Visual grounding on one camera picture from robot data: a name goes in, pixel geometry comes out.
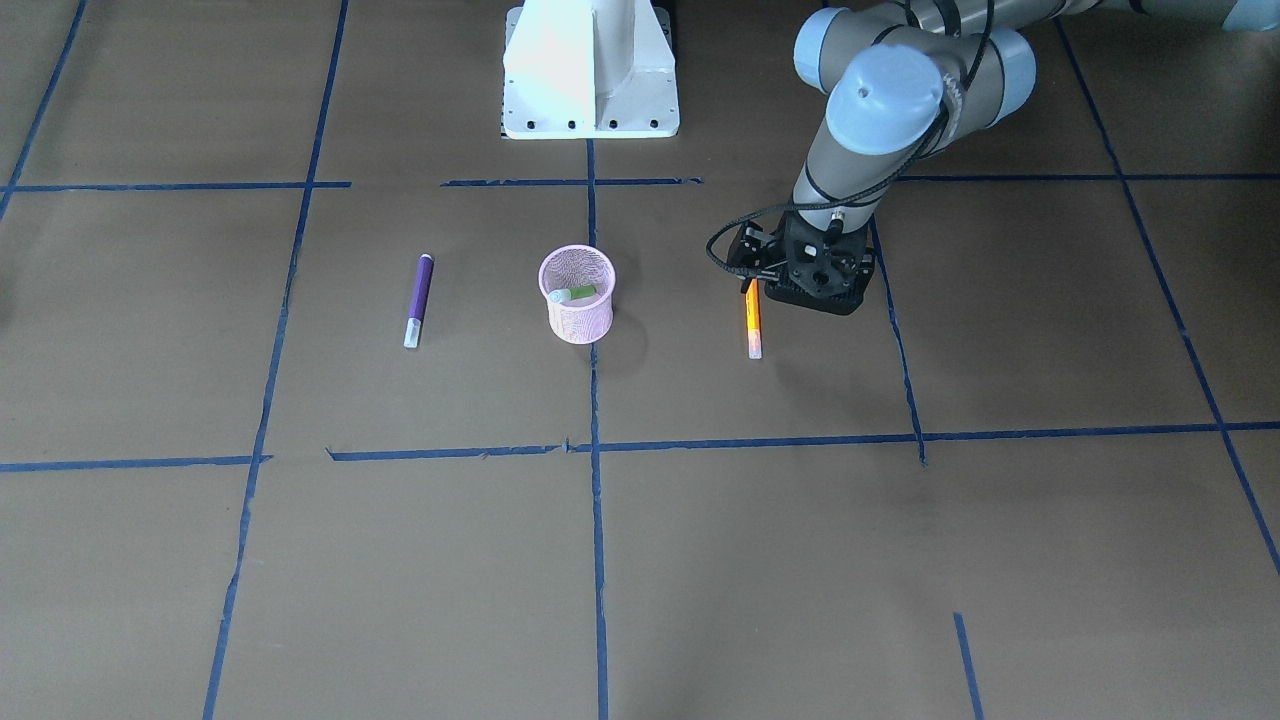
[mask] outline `orange marker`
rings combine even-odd
[[[760,348],[760,286],[756,279],[746,287],[746,356],[751,360],[764,356]]]

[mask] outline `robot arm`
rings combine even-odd
[[[1036,59],[1012,28],[1115,8],[1271,29],[1280,0],[915,0],[863,12],[819,10],[796,38],[801,79],[829,94],[790,202],[740,218],[712,237],[712,260],[777,301],[847,315],[874,274],[868,223],[913,163],[1020,108]],[[782,219],[772,233],[753,220]],[[727,260],[714,254],[737,227]]]

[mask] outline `purple marker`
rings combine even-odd
[[[422,334],[422,318],[426,314],[426,293],[431,290],[431,269],[435,260],[430,255],[417,259],[417,281],[413,282],[413,300],[408,305],[408,325],[404,328],[404,347],[417,347],[417,338]]]

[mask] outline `green marker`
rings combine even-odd
[[[553,290],[547,295],[547,300],[563,305],[570,300],[582,300],[584,297],[591,297],[593,295],[595,295],[595,286],[584,284],[567,290]]]

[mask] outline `light blue joint cap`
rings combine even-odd
[[[796,47],[791,54],[796,74],[823,94],[827,92],[827,88],[822,86],[822,42],[827,40],[827,31],[831,29],[836,15],[847,12],[849,8],[823,8],[809,15],[809,19],[800,27],[800,33],[796,35]]]
[[[942,72],[906,45],[859,53],[827,100],[827,129],[841,146],[888,155],[920,138],[942,101]]]
[[[1280,27],[1280,0],[1240,0],[1226,15],[1222,29],[1265,32]]]
[[[1005,95],[1000,99],[996,119],[991,120],[993,126],[1021,108],[1032,96],[1032,90],[1036,88],[1036,53],[1025,37],[1004,27],[991,31],[991,44],[996,46],[1000,63],[1005,67]]]

